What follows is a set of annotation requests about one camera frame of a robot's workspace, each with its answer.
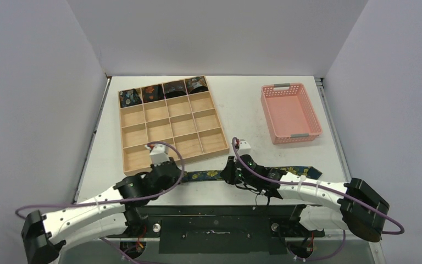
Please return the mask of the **rolled blue floral tie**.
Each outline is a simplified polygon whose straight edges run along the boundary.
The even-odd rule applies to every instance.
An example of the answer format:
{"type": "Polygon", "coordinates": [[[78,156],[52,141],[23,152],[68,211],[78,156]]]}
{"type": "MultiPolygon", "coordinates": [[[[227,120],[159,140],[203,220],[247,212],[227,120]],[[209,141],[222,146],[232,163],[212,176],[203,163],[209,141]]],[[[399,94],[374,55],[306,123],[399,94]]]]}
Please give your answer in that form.
{"type": "Polygon", "coordinates": [[[136,89],[119,91],[120,108],[141,105],[142,99],[136,89]]]}

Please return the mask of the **blue yellow floral tie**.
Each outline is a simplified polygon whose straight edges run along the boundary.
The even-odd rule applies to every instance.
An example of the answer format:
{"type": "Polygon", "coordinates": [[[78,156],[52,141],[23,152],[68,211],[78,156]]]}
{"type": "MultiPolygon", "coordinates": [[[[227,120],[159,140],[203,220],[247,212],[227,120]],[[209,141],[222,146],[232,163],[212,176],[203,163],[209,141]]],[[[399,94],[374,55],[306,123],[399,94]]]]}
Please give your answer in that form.
{"type": "MultiPolygon", "coordinates": [[[[284,166],[284,167],[272,167],[272,169],[279,169],[287,171],[295,175],[305,175],[310,179],[319,179],[322,176],[322,172],[312,166],[284,166]]],[[[220,175],[222,170],[203,170],[186,172],[182,178],[182,183],[188,182],[206,182],[206,181],[219,181],[224,180],[220,175]]]]}

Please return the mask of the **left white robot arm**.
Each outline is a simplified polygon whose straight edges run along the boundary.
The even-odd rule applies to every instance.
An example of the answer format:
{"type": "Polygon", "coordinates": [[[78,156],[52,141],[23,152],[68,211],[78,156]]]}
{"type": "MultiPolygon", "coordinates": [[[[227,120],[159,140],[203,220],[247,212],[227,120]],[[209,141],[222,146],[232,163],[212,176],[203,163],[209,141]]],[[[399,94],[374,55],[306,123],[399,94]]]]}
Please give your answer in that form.
{"type": "Polygon", "coordinates": [[[60,253],[85,242],[145,230],[138,208],[181,182],[185,172],[173,159],[151,165],[151,171],[128,176],[106,191],[59,211],[29,213],[21,231],[28,263],[51,263],[60,253]]]}

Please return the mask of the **rolled dark patterned tie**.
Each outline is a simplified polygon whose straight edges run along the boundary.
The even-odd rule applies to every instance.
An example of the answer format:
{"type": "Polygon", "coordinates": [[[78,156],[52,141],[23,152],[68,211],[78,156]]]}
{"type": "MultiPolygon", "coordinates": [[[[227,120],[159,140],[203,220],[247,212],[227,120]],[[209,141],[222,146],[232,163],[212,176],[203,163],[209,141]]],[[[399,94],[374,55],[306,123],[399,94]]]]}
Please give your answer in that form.
{"type": "Polygon", "coordinates": [[[163,84],[165,98],[174,98],[187,95],[185,82],[183,80],[166,82],[163,84]]]}

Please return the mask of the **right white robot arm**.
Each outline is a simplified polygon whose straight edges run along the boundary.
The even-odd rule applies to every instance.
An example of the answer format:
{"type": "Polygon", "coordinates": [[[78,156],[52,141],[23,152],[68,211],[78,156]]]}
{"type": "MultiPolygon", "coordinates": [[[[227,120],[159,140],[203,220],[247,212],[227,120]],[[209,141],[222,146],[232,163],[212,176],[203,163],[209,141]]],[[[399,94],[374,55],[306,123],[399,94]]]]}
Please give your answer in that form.
{"type": "Polygon", "coordinates": [[[221,176],[228,184],[242,183],[267,197],[306,202],[302,212],[289,220],[290,232],[296,236],[309,230],[342,229],[378,242],[385,233],[390,206],[361,179],[321,181],[293,170],[258,165],[250,155],[230,156],[221,176]]]}

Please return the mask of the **rolled orange floral tie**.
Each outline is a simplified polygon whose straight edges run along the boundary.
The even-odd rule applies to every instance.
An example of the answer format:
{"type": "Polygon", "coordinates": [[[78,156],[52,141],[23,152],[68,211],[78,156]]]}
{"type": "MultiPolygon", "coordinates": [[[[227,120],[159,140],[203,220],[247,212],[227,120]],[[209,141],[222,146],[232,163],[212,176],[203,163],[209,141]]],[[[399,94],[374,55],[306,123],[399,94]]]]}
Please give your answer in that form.
{"type": "Polygon", "coordinates": [[[141,88],[143,103],[160,101],[165,98],[162,84],[141,88]]]}

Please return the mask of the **rolled brown patterned tie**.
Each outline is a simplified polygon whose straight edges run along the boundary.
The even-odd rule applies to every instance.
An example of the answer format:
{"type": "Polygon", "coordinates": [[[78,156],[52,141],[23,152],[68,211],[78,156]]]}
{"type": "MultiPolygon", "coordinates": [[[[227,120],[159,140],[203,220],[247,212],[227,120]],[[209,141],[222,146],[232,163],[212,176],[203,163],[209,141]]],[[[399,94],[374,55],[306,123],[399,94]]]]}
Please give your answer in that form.
{"type": "Polygon", "coordinates": [[[208,91],[208,84],[204,76],[195,76],[185,79],[185,85],[188,94],[208,91]]]}

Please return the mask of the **pink plastic basket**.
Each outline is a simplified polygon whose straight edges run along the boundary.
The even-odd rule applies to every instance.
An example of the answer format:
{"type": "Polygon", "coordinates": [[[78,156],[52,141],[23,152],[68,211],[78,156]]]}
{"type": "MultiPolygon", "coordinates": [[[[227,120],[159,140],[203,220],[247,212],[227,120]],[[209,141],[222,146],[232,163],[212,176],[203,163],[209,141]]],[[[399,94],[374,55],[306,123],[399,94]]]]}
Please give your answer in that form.
{"type": "Polygon", "coordinates": [[[261,103],[274,145],[309,142],[323,133],[302,83],[264,85],[261,103]]]}

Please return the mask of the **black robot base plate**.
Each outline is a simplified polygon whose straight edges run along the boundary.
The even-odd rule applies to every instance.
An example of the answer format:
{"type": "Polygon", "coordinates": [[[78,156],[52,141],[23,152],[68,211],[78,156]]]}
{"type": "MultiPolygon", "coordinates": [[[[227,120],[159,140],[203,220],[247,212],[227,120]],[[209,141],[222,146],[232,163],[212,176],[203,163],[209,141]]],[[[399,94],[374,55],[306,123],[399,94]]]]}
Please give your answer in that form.
{"type": "Polygon", "coordinates": [[[300,223],[303,205],[145,206],[141,223],[118,238],[157,241],[161,254],[284,254],[283,239],[300,243],[325,232],[300,223]]]}

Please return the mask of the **wooden compartment tray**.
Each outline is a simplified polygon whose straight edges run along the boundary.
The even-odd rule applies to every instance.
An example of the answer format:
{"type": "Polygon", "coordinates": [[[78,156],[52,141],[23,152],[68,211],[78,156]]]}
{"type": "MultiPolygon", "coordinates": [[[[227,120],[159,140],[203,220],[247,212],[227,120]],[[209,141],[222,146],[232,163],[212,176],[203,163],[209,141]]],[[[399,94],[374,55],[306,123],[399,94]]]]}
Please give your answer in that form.
{"type": "MultiPolygon", "coordinates": [[[[141,88],[131,89],[136,89],[142,99],[141,88]]],[[[123,172],[127,176],[150,168],[145,145],[151,141],[170,144],[185,161],[200,161],[228,153],[229,146],[209,84],[206,92],[187,93],[150,103],[143,103],[142,99],[142,104],[125,108],[120,108],[118,94],[118,107],[123,172]]]]}

